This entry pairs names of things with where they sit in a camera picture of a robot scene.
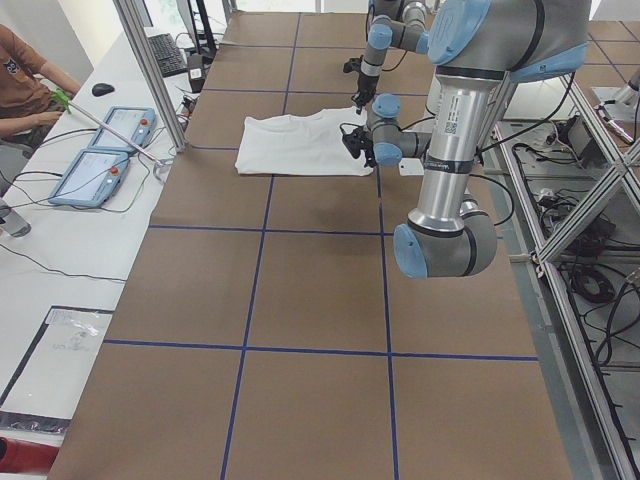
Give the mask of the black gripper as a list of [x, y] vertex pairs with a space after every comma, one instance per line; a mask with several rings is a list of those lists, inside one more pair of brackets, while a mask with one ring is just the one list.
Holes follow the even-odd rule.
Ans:
[[351, 100], [356, 107], [357, 114], [361, 114], [366, 105], [373, 99], [381, 71], [381, 68], [366, 70], [362, 67], [360, 69], [357, 81], [357, 91], [351, 97]]
[[349, 124], [352, 127], [351, 132], [347, 132], [346, 124], [340, 124], [339, 129], [342, 135], [342, 143], [354, 159], [363, 157], [365, 160], [365, 166], [368, 168], [376, 168], [377, 162], [375, 160], [373, 146], [374, 143], [366, 131], [364, 126], [358, 126], [356, 124]]

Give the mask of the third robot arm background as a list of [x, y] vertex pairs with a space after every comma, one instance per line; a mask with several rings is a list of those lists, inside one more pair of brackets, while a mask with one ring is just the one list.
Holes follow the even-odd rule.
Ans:
[[605, 121], [633, 122], [639, 100], [639, 70], [622, 87], [592, 87], [598, 100], [596, 110]]

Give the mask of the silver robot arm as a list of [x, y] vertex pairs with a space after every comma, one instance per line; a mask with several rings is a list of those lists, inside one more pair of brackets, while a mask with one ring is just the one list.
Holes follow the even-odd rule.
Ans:
[[427, 55], [429, 27], [440, 6], [440, 1], [368, 2], [364, 54], [349, 59], [343, 66], [345, 73], [358, 73], [357, 91], [351, 97], [358, 114], [374, 99], [387, 52], [391, 47]]
[[[472, 276], [497, 249], [495, 227], [468, 192], [491, 91], [503, 80], [528, 83], [579, 69], [585, 61], [586, 1], [448, 1], [429, 17], [421, 1], [373, 1], [373, 18], [354, 103], [365, 125], [343, 136], [370, 167], [421, 161], [417, 206], [394, 231], [394, 255], [410, 278]], [[390, 48], [426, 56], [440, 85], [431, 132], [402, 129], [400, 104], [376, 87]]]

